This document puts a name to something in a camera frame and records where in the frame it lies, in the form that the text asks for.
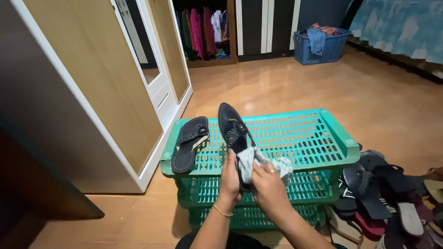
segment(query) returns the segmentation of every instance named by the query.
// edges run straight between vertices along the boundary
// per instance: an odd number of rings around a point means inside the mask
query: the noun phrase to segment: checkered cloth
[[[241,170],[241,178],[244,183],[251,183],[252,163],[255,162],[258,166],[270,163],[257,147],[248,147],[244,151],[237,154],[238,167]],[[292,162],[288,158],[279,157],[272,160],[272,164],[280,175],[285,187],[288,186],[289,178],[292,175]]]

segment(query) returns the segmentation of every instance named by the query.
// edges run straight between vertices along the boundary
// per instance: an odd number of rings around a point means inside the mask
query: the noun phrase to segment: left hand
[[[228,201],[232,206],[241,200],[240,181],[235,168],[236,155],[232,149],[228,149],[225,162],[221,169],[221,182],[218,189],[218,198]]]

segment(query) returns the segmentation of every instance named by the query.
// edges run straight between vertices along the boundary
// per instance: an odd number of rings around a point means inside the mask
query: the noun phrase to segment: blue laundry basket
[[[312,65],[327,62],[336,62],[340,58],[343,46],[351,31],[337,28],[341,35],[326,35],[323,55],[311,52],[309,38],[301,35],[299,31],[294,32],[294,58],[302,65]]]

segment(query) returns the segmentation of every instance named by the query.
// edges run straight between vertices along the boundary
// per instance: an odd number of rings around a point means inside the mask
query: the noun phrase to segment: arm
[[[235,169],[235,153],[231,149],[225,157],[221,169],[221,183],[218,190],[218,198],[214,205],[225,214],[232,214],[234,205],[241,200],[240,183],[237,170]],[[190,249],[225,249],[229,235],[230,218],[222,215],[214,207],[209,211],[206,220],[195,236]]]
[[[310,226],[289,202],[286,188],[272,163],[263,168],[253,164],[254,199],[261,210],[297,249],[334,249],[320,233]]]

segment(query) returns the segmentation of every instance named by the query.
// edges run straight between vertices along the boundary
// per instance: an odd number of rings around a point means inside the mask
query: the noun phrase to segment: pile of footwear
[[[363,235],[378,241],[378,249],[434,249],[443,247],[443,168],[424,176],[405,175],[380,152],[361,152],[360,160],[343,170],[340,198],[334,216],[360,233],[331,225],[360,248]]]

